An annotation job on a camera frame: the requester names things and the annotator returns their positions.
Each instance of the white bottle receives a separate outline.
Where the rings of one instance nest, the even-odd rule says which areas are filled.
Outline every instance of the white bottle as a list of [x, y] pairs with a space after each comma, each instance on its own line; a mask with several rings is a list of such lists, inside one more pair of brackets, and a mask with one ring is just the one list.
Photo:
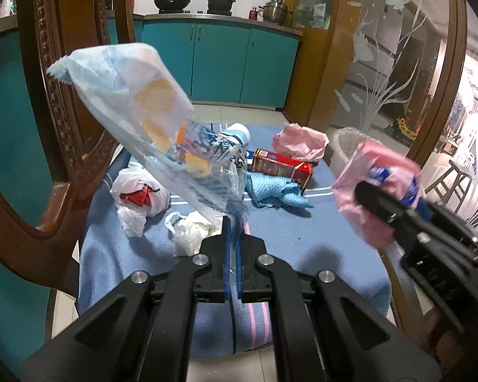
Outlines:
[[9, 14], [11, 14], [11, 0], [2, 0], [0, 18], [7, 17]]

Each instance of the red bottle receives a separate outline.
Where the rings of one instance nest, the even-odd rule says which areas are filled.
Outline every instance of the red bottle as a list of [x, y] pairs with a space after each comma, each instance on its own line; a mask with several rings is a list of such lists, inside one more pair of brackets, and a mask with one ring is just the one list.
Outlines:
[[250, 10], [250, 15], [248, 16], [248, 18], [249, 18], [250, 20], [257, 20], [257, 19], [258, 19], [257, 7], [253, 7], [253, 8]]

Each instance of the white trash bin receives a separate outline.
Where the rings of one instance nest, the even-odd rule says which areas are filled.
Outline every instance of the white trash bin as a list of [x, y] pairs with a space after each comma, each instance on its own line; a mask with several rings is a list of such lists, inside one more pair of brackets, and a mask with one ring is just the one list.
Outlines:
[[356, 128], [338, 129], [330, 141], [333, 157], [329, 164], [332, 174], [339, 177], [358, 145], [366, 140], [372, 140], [382, 145], [377, 139], [358, 131]]

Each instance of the countertop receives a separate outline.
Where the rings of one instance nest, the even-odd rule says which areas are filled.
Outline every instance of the countertop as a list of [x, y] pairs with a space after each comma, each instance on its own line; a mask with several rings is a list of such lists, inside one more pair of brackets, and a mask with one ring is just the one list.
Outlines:
[[[115, 17], [115, 13], [111, 10], [106, 10], [106, 15], [109, 18]], [[278, 24], [271, 23], [269, 21], [257, 21], [250, 20], [249, 18], [242, 17], [233, 17], [233, 16], [221, 16], [219, 14], [198, 14], [198, 13], [188, 13], [188, 14], [149, 14], [142, 16], [140, 14], [133, 14], [134, 20], [216, 20], [216, 21], [226, 21], [229, 23], [238, 23], [238, 24], [247, 24], [249, 26], [256, 27], [265, 27], [271, 30], [276, 30], [278, 32], [283, 32], [287, 34], [292, 34], [296, 37], [301, 37], [303, 32], [295, 30], [289, 27], [279, 26]]]

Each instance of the white plastic bag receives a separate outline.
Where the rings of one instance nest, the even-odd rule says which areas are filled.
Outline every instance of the white plastic bag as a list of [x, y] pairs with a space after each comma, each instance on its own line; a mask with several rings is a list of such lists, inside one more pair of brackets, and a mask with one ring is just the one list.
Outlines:
[[233, 241], [246, 218], [246, 149], [191, 121], [190, 100], [158, 52], [142, 43], [75, 50], [47, 72], [74, 85], [94, 117], [167, 189], [221, 226]]
[[[179, 222], [172, 223], [174, 218], [178, 218]], [[216, 228], [198, 211], [187, 216], [172, 212], [165, 218], [164, 225], [172, 233], [176, 256], [194, 256], [199, 253], [205, 238], [221, 234], [221, 228]]]
[[[139, 205], [138, 194], [143, 191], [148, 191], [148, 199]], [[110, 194], [115, 199], [120, 223], [128, 237], [141, 237], [146, 217], [154, 217], [166, 210], [170, 202], [167, 189], [134, 158], [131, 158], [127, 168], [121, 169]]]

